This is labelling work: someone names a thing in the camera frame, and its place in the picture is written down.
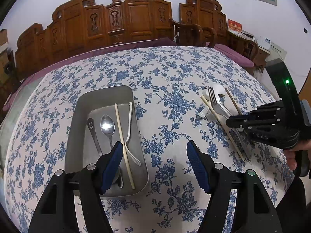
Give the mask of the person's right hand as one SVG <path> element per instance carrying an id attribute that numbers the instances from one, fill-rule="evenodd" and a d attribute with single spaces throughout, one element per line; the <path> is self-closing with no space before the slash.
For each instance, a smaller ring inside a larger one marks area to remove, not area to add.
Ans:
<path id="1" fill-rule="evenodd" d="M 290 170 L 295 170 L 297 167 L 297 162 L 295 160 L 296 152 L 300 150 L 305 150 L 308 153 L 309 161 L 311 162 L 311 140 L 302 140 L 297 143 L 297 145 L 291 150 L 285 150 L 284 155 L 286 157 L 287 165 Z"/>

